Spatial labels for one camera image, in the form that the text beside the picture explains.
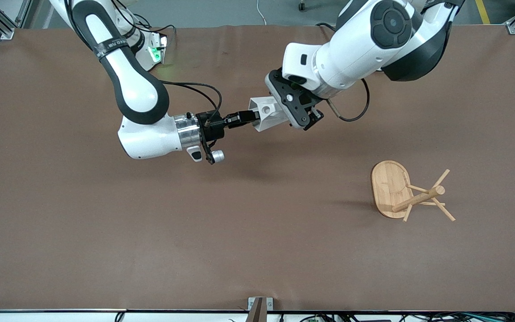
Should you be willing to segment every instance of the silver knob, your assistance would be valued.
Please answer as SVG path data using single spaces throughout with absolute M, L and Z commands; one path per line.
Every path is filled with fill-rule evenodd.
M 222 162 L 224 160 L 224 152 L 221 149 L 217 149 L 216 151 L 212 151 L 212 157 L 214 157 L 214 161 L 216 163 Z

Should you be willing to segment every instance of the strap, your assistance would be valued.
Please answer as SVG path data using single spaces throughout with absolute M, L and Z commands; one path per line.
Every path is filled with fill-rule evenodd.
M 136 31 L 136 27 L 135 26 L 132 26 L 131 30 L 128 31 L 127 33 L 125 33 L 124 35 L 122 35 L 122 38 L 124 39 L 129 39 L 131 38 L 132 35 L 135 34 L 135 31 Z
M 98 43 L 95 47 L 93 47 L 93 51 L 97 58 L 101 60 L 111 51 L 115 51 L 116 49 L 119 49 L 121 47 L 128 47 L 128 42 L 126 39 L 111 38 L 101 43 Z
M 131 51 L 133 54 L 136 55 L 136 53 L 139 52 L 140 49 L 143 48 L 143 45 L 144 45 L 144 41 L 145 41 L 145 36 L 143 33 L 139 33 L 140 34 L 140 38 L 139 40 L 131 47 Z

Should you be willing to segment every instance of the floor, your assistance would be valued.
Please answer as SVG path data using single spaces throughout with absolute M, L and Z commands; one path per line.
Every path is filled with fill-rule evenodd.
M 306 10 L 298 11 L 299 0 L 261 0 L 260 10 L 270 25 L 314 25 L 335 23 L 348 0 L 306 0 Z M 468 0 L 456 17 L 455 24 L 482 24 L 477 4 Z M 515 0 L 484 0 L 485 22 L 501 24 L 515 15 Z M 176 27 L 217 27 L 223 25 L 261 25 L 256 0 L 140 0 L 130 9 L 142 14 L 153 26 L 174 24 Z M 38 0 L 31 13 L 30 27 L 67 27 L 46 0 Z

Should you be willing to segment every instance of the yellow floor line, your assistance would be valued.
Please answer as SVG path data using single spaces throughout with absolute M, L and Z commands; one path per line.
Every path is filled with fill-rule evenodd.
M 488 13 L 486 12 L 484 2 L 482 2 L 482 0 L 476 0 L 476 6 L 478 7 L 478 13 L 480 13 L 482 23 L 485 25 L 490 25 L 490 18 L 488 18 Z

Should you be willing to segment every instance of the wire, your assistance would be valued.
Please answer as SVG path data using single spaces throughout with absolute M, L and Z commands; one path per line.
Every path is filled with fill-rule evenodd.
M 170 27 L 174 28 L 174 33 L 176 33 L 176 27 L 174 25 L 168 25 L 166 27 L 162 27 L 162 28 L 159 28 L 159 29 L 156 29 L 156 30 L 150 30 L 150 29 L 143 29 L 139 26 L 137 26 L 134 22 L 131 22 L 130 20 L 127 19 L 127 17 L 125 15 L 122 14 L 122 11 L 120 10 L 120 8 L 118 7 L 118 5 L 116 4 L 116 2 L 118 2 L 125 10 L 128 10 L 128 8 L 122 3 L 120 2 L 120 0 L 110 0 L 113 4 L 114 4 L 114 7 L 116 8 L 116 10 L 118 10 L 118 12 L 120 13 L 120 15 L 122 16 L 122 18 L 124 20 L 126 20 L 131 26 L 139 29 L 139 30 L 142 30 L 142 31 L 147 31 L 149 33 L 157 33 L 159 31 L 162 31 L 164 29 L 168 29 Z
M 335 32 L 335 27 L 331 26 L 330 24 L 327 24 L 327 22 L 319 22 L 319 24 L 316 24 L 315 26 L 325 26 L 331 30 L 333 30 L 333 32 Z
M 211 88 L 212 90 L 214 90 L 214 92 L 216 92 L 216 94 L 218 94 L 218 104 L 217 105 L 215 105 L 213 103 L 213 100 L 210 100 L 206 95 L 204 95 L 204 97 L 208 98 L 208 100 L 210 100 L 212 102 L 213 106 L 214 106 L 214 112 L 208 118 L 208 120 L 206 120 L 206 123 L 204 123 L 205 127 L 207 127 L 209 125 L 210 120 L 212 120 L 214 118 L 214 116 L 220 111 L 221 103 L 222 103 L 222 96 L 221 96 L 220 91 L 217 88 L 215 88 L 214 86 L 212 86 L 212 85 L 205 84 L 203 82 L 172 82 L 172 81 L 161 81 L 161 82 L 163 82 L 163 84 L 177 85 L 177 86 L 182 86 L 182 87 L 184 87 L 184 85 L 204 86 L 204 87 L 207 87 L 207 88 Z
M 140 19 L 144 20 L 145 24 L 142 24 L 143 27 L 145 27 L 145 28 L 152 28 L 152 25 L 148 22 L 148 19 L 144 18 L 143 16 L 141 16 L 141 15 L 139 15 L 137 13 L 134 13 L 134 15 L 136 17 L 139 17 Z
M 440 312 L 429 316 L 427 319 L 428 322 L 470 322 L 470 316 L 467 316 L 465 312 Z
M 331 102 L 331 99 L 328 98 L 327 99 L 327 104 L 329 104 L 329 107 L 331 108 L 331 110 L 333 110 L 333 113 L 335 113 L 335 115 L 345 121 L 345 122 L 353 122 L 353 121 L 356 121 L 360 118 L 362 118 L 365 114 L 365 112 L 368 110 L 368 106 L 371 102 L 371 92 L 368 90 L 368 85 L 367 85 L 367 81 L 364 80 L 364 79 L 361 79 L 361 81 L 363 81 L 363 84 L 365 86 L 365 90 L 367 92 L 367 103 L 365 104 L 365 108 L 363 109 L 363 112 L 361 112 L 358 116 L 356 116 L 355 118 L 352 118 L 352 119 L 347 119 L 347 118 L 344 118 L 343 116 L 341 116 L 341 113 L 339 113 L 339 111 L 337 110 L 337 107 L 335 107 L 335 105 L 333 104 L 333 102 Z
M 75 24 L 75 22 L 73 20 L 73 0 L 63 0 L 63 3 L 65 4 L 65 10 L 67 12 L 67 17 L 69 18 L 69 23 L 73 27 L 73 30 L 78 35 L 80 40 L 82 40 L 82 42 L 90 49 L 89 43 L 86 42 L 86 40 L 84 39 L 84 37 L 80 33 L 79 28 L 77 27 L 77 25 Z
M 321 320 L 325 321 L 325 322 L 337 322 L 335 321 L 334 318 L 331 318 L 329 315 L 327 314 L 319 314 L 319 317 L 321 317 Z
M 358 319 L 355 317 L 355 314 L 353 314 L 353 315 L 349 315 L 349 314 L 347 314 L 347 317 L 348 317 L 349 319 L 352 319 L 352 320 L 353 320 L 353 321 L 355 321 L 355 322 L 360 322 L 360 320 L 358 320 Z
M 117 313 L 116 316 L 114 317 L 114 322 L 121 322 L 122 319 L 124 318 L 124 314 L 125 314 L 125 312 Z
M 309 320 L 310 318 L 317 318 L 317 315 L 308 316 L 307 318 L 303 318 L 300 322 L 305 322 Z
M 212 103 L 212 106 L 214 106 L 214 112 L 212 113 L 210 118 L 208 118 L 208 120 L 204 124 L 205 127 L 207 127 L 209 125 L 210 120 L 212 120 L 214 118 L 214 116 L 219 112 L 219 110 L 221 108 L 222 96 L 221 96 L 220 90 L 218 90 L 217 88 L 215 88 L 212 85 L 205 84 L 203 82 L 173 82 L 173 81 L 164 81 L 164 80 L 161 80 L 161 82 L 163 84 L 181 86 L 181 87 L 184 87 L 184 88 L 188 88 L 188 89 L 194 90 L 195 92 L 203 95 L 207 100 L 209 100 Z M 204 92 L 202 92 L 202 91 L 200 91 L 200 90 L 198 90 L 196 88 L 190 87 L 190 85 L 191 86 L 204 86 L 204 87 L 211 88 L 212 90 L 214 90 L 214 92 L 216 92 L 216 94 L 218 94 L 218 104 L 216 104 L 214 102 L 214 100 L 212 100 L 212 98 L 208 97 L 208 95 L 206 95 Z
M 264 26 L 267 26 L 266 17 L 264 17 L 264 16 L 263 16 L 263 14 L 262 14 L 262 12 L 259 10 L 259 0 L 257 0 L 256 8 L 257 8 L 257 12 L 258 12 L 258 13 L 259 13 L 259 15 L 262 17 L 263 25 L 264 25 Z

